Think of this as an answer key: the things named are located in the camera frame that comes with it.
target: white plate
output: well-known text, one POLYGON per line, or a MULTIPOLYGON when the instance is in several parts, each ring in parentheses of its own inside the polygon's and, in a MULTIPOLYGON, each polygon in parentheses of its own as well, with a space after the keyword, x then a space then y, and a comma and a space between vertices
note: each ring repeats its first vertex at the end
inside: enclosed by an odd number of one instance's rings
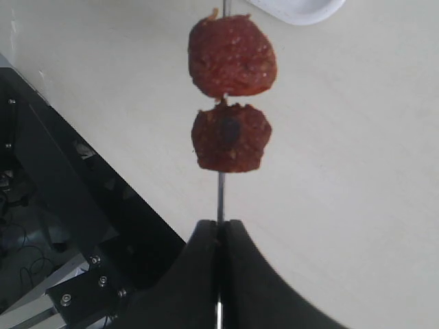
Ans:
POLYGON ((311 25, 327 19, 345 0, 248 0, 272 16, 292 25, 311 25))

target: fried meatball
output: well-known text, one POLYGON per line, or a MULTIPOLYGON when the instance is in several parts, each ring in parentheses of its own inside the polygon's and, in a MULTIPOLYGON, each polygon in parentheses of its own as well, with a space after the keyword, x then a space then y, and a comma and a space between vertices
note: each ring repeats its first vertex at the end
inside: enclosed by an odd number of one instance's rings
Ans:
POLYGON ((250 15, 198 22, 189 35, 189 73, 207 96, 250 96, 270 89, 276 56, 250 15))
POLYGON ((200 167, 243 173, 259 168, 271 133, 261 111, 248 104, 228 106, 223 100, 213 110, 198 113, 192 142, 200 167))

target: white bowl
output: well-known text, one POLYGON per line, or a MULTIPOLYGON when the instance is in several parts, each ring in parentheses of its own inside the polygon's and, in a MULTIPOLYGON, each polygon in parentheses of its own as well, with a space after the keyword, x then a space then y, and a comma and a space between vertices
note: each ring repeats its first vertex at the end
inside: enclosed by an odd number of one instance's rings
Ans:
POLYGON ((345 0, 247 0, 268 14, 292 25, 321 22, 342 7, 345 0))

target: bolt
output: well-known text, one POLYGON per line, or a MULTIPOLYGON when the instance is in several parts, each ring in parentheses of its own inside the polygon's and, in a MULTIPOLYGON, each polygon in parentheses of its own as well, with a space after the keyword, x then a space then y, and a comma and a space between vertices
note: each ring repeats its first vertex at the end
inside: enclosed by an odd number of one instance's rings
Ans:
POLYGON ((117 292, 117 295, 119 296, 119 298, 124 298, 124 297, 126 297, 127 292, 126 292, 126 290, 124 288, 122 288, 121 290, 119 290, 117 292))
POLYGON ((108 283, 107 277, 106 276, 101 276, 99 278, 99 282, 98 283, 99 283, 99 287, 104 288, 107 285, 107 283, 108 283))
POLYGON ((101 262, 101 258, 99 256, 90 257, 90 260, 93 265, 98 265, 101 262))
POLYGON ((71 295, 70 294, 66 293, 65 295, 63 295, 61 297, 61 302, 60 302, 61 306, 67 307, 68 305, 70 305, 70 303, 71 303, 71 295))

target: white tabletop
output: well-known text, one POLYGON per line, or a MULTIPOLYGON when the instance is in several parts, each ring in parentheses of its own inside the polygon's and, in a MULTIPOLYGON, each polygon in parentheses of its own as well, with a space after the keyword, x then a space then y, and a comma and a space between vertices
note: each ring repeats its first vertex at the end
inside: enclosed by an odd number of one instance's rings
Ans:
MULTIPOLYGON (((348 0, 309 27, 244 0, 278 56, 251 102, 273 127, 228 175, 244 221, 297 291, 354 329, 439 328, 439 3, 348 0)), ((216 214, 198 168, 187 36, 218 0, 3 0, 0 52, 184 239, 216 214)))

